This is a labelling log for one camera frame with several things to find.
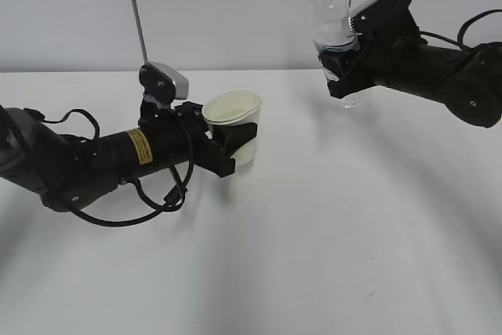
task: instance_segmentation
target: plastic cup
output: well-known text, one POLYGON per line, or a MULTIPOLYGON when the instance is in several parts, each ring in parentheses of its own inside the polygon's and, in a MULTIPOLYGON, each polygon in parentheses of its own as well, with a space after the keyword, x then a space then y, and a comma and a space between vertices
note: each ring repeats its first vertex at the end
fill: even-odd
MULTIPOLYGON (((261 97, 249 90, 232 90, 211 99, 202 107, 202 116, 212 126, 238 126, 256 123, 260 118, 261 97)), ((231 157, 235 165, 251 162, 256 154, 256 138, 240 147, 231 157)))

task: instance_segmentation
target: robotic arm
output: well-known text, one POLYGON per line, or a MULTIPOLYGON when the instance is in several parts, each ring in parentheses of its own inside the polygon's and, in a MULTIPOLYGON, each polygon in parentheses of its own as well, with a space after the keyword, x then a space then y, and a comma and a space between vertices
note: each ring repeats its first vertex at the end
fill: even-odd
POLYGON ((494 126, 502 116, 502 43, 470 48, 466 30, 494 9, 470 19, 457 41, 420 31, 409 5, 411 0, 370 0, 350 15, 357 53, 323 53, 322 65, 340 78, 329 82, 331 96, 373 86, 386 86, 440 102, 474 126, 494 126), (429 46, 421 36, 439 38, 460 49, 429 46))
POLYGON ((147 62, 140 70, 144 98, 139 128, 100 137, 97 121, 87 111, 74 109, 61 121, 46 121, 32 109, 0 106, 0 177, 39 194, 45 206, 71 211, 96 225, 125 227, 150 220, 184 204, 194 165, 226 177, 235 171, 231 156, 256 137, 256 123, 214 126, 212 138, 202 117, 202 105, 184 102, 188 80, 172 68, 147 62), (94 138, 58 135, 44 123, 64 122, 72 113, 84 115, 94 126, 94 138), (188 162, 182 179, 175 165, 188 162), (169 169, 175 187, 162 204, 153 202, 140 178, 169 169), (91 217, 82 209, 120 184, 132 184, 141 200, 154 209, 147 216, 126 221, 91 217))

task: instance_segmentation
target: white wall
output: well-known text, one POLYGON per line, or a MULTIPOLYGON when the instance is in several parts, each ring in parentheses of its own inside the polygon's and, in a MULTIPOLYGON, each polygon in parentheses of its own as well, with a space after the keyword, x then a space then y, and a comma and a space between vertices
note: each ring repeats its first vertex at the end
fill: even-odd
MULTIPOLYGON (((153 60, 178 69, 302 68, 317 62, 303 0, 138 0, 153 60)), ((454 37, 468 17, 502 0, 414 0, 424 29, 454 37)), ((502 39, 501 16, 470 42, 502 39)), ((2 0, 0 71, 135 70, 129 0, 2 0)))

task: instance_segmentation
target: black robotic arm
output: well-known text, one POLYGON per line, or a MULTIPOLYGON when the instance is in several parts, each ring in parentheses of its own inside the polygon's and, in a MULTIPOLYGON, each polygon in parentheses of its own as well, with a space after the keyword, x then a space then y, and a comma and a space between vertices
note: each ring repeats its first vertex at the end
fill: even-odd
POLYGON ((494 9, 470 19, 457 41, 422 32, 409 12, 411 0, 371 0, 350 15, 358 52, 323 53, 322 65, 340 78, 329 82, 331 96, 386 86, 444 104, 474 126, 494 126, 502 116, 502 43, 470 48, 466 30, 494 9), (428 45, 422 36, 440 38, 459 49, 428 45))

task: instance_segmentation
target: bottle label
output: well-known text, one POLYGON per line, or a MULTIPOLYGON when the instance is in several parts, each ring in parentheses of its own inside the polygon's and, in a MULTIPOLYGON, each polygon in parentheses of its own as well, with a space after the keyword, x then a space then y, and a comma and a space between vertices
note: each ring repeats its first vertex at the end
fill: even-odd
POLYGON ((318 51, 318 58, 322 64, 326 78, 328 81, 335 82, 340 81, 359 50, 356 38, 346 45, 326 46, 315 43, 315 47, 318 51))

